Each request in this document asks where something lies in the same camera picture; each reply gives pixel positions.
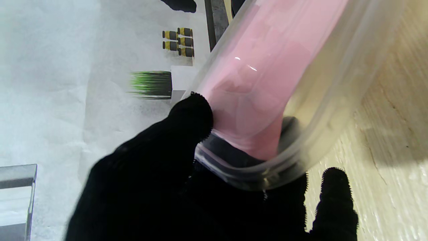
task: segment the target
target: glove finger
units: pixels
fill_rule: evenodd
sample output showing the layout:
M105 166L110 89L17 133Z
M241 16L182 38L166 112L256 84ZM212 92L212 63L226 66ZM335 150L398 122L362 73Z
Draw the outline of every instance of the glove finger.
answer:
M304 233L306 227L305 192L308 178L305 173L295 181L266 191L265 215L271 226Z
M265 236L263 192L237 189L196 162L185 195L221 223L232 239Z
M320 202L311 236L319 240L357 240L358 215L354 211L348 177L340 169L323 174Z

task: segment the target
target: clear plastic container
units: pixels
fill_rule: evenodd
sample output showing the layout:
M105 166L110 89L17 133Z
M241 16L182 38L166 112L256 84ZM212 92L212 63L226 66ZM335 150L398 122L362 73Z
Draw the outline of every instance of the clear plastic container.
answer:
M195 158L265 190L330 149L387 51L404 0L247 0L195 78L214 114Z

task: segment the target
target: dark strip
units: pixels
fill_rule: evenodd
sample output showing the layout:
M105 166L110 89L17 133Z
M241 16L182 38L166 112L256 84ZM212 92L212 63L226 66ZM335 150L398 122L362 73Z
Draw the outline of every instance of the dark strip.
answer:
M210 41L210 50L213 51L214 46L217 44L215 39L214 17L213 9L211 7L211 0L205 0L205 13L207 15L208 39Z

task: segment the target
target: table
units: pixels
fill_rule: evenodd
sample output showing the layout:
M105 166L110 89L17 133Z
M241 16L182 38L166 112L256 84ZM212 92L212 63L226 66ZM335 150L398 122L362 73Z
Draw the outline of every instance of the table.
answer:
M333 149L309 171L308 230L321 175L346 171L358 240L427 240L428 2L408 1L386 60Z

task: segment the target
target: yellow and black cylinder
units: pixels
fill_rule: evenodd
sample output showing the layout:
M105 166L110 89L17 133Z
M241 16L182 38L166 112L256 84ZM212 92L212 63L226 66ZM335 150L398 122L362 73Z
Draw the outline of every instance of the yellow and black cylinder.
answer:
M178 43L174 42L174 41L166 41L162 43L162 47L163 49L169 49L171 51L177 51L178 48Z
M162 31L162 37L164 39L177 40L177 32L174 32L174 31Z
M187 47L193 47L193 39L186 37L178 38L178 44Z
M193 48L179 48L178 54L186 57L195 57L195 51Z
M177 33L183 36L193 37L193 30L191 28L179 27Z

